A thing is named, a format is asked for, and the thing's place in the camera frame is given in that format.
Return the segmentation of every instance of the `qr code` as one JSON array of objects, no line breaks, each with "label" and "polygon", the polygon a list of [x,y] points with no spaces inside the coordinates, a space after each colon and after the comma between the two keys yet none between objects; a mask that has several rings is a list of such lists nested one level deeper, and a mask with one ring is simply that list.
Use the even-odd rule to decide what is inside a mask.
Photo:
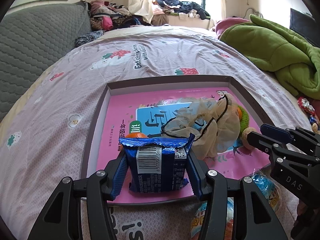
[{"label": "qr code", "polygon": [[187,158],[187,154],[186,154],[184,147],[174,149],[174,159],[175,160],[186,159],[186,158]]}]

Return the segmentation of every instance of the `colorful packaging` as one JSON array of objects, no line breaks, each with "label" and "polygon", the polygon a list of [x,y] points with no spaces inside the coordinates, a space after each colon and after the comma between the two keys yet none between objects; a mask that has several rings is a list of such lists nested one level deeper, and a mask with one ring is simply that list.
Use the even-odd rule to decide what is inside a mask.
[{"label": "colorful packaging", "polygon": [[184,173],[194,138],[193,134],[189,138],[119,138],[132,175],[129,189],[158,193],[188,184]]},{"label": "colorful packaging", "polygon": [[281,207],[280,189],[261,170],[253,171],[252,180],[266,197],[274,212],[277,212]]},{"label": "colorful packaging", "polygon": [[[265,198],[268,200],[272,209],[277,212],[281,207],[280,189],[267,178],[262,171],[254,170],[252,180],[256,183],[261,190]],[[207,208],[207,202],[203,202],[194,216],[191,223],[191,240],[198,240],[200,235],[201,226],[204,219],[205,209]],[[228,198],[227,208],[227,225],[224,234],[224,240],[231,240],[233,228],[233,199]]]},{"label": "colorful packaging", "polygon": [[[191,222],[191,228],[190,228],[191,240],[198,240],[206,208],[207,208],[207,202],[205,201],[201,204],[200,208],[198,209],[195,216],[193,217],[193,220]],[[232,227],[233,227],[233,199],[228,198],[227,224],[226,224],[226,231],[224,233],[224,240],[231,240]]]}]

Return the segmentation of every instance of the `das logo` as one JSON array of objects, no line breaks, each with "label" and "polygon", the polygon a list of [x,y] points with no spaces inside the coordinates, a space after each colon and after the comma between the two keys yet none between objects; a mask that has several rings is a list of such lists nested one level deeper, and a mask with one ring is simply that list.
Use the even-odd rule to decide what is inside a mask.
[{"label": "das logo", "polygon": [[291,179],[290,176],[287,177],[286,182],[290,183],[291,186],[295,187],[297,190],[302,189],[302,185],[298,184],[296,180]]}]

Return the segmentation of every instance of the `green plush fabric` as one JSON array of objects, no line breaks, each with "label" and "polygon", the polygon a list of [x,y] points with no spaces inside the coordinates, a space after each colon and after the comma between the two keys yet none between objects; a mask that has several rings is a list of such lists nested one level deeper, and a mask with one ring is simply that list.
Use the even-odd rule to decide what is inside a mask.
[{"label": "green plush fabric", "polygon": [[240,121],[240,133],[239,133],[239,136],[242,134],[242,132],[244,131],[244,129],[248,128],[249,127],[249,115],[247,113],[247,111],[242,107],[242,106],[239,106],[238,107],[240,108],[241,112],[242,112],[242,119]]},{"label": "green plush fabric", "polygon": [[277,23],[250,15],[252,22],[233,25],[220,40],[259,69],[274,72],[294,96],[299,92],[320,99],[320,49]]}]

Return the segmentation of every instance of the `pink pillow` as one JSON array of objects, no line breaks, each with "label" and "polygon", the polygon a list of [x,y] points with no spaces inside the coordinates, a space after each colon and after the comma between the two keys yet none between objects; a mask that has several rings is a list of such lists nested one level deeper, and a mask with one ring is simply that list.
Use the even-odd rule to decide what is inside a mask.
[{"label": "pink pillow", "polygon": [[222,21],[219,21],[216,25],[216,34],[218,36],[218,39],[220,39],[221,35],[223,34],[223,32],[228,29],[229,27],[235,25],[235,24],[239,24],[239,23],[246,23],[246,22],[250,22],[246,19],[242,19],[242,18],[227,18],[224,19]]}]

